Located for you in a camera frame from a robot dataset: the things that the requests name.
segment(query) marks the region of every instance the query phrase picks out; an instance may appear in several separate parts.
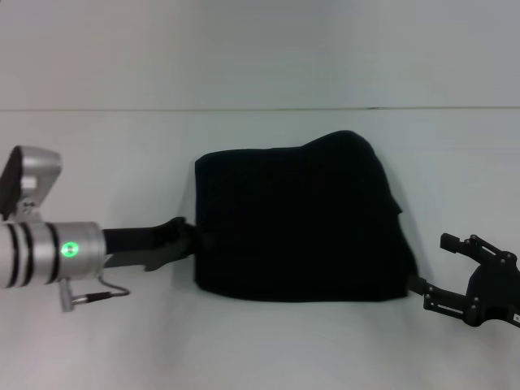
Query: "black cloth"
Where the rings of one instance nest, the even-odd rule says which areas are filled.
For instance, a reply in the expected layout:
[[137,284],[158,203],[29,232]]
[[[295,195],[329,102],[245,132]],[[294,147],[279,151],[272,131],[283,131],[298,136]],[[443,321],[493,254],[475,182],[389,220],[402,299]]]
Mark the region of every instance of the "black cloth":
[[354,132],[196,162],[196,254],[210,292],[258,301],[384,301],[407,295],[414,256],[384,169]]

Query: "white wall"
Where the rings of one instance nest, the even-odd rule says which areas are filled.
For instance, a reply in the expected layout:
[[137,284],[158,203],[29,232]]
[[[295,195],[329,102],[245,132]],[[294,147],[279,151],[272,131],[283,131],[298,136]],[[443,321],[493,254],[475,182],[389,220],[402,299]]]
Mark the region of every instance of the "white wall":
[[[205,153],[352,129],[385,166],[422,274],[464,293],[475,264],[439,249],[442,232],[520,250],[520,110],[234,109],[518,106],[518,8],[4,0],[0,164],[18,144],[58,150],[47,219],[145,226],[193,218],[193,161]],[[71,314],[53,286],[0,292],[0,388],[518,387],[509,324],[467,327],[417,296],[237,301],[199,291],[191,267],[109,270],[133,294]]]

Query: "black stripe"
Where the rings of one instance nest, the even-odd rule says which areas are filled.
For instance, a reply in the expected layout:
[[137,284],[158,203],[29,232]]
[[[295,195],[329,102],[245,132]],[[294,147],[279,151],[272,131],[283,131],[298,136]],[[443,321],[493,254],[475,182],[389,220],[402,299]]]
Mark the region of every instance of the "black stripe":
[[34,244],[33,244],[33,234],[31,233],[31,229],[26,223],[21,223],[20,226],[25,233],[25,241],[27,242],[27,247],[29,249],[29,255],[27,257],[27,268],[25,272],[25,280],[24,284],[21,287],[27,286],[31,279],[33,278],[34,273]]
[[54,244],[54,261],[52,263],[52,272],[50,272],[50,278],[47,282],[47,284],[51,284],[56,281],[59,273],[59,238],[56,227],[54,227],[52,223],[46,223],[45,225],[47,225],[50,230],[50,235],[52,236],[52,242]]
[[12,224],[8,223],[7,227],[11,233],[11,239],[13,241],[13,271],[11,272],[11,280],[6,288],[11,288],[15,285],[18,279],[18,270],[20,269],[20,247],[18,245],[18,236],[16,235],[15,228]]

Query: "green led light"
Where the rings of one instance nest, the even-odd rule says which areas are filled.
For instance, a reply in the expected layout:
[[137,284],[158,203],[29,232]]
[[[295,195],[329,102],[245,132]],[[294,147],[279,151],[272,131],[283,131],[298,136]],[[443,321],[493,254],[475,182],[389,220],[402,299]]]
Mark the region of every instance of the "green led light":
[[73,258],[80,252],[80,246],[76,242],[67,242],[62,246],[62,255],[66,258]]

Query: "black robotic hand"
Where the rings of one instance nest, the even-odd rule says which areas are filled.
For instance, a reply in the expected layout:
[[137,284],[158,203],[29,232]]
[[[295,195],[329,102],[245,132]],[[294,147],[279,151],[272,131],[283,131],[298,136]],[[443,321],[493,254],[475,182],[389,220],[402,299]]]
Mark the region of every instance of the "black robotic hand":
[[460,242],[458,237],[445,233],[440,237],[440,248],[468,256],[480,265],[470,277],[465,296],[411,276],[408,288],[424,296],[424,309],[461,319],[472,327],[489,319],[520,327],[520,271],[514,254],[475,235]]

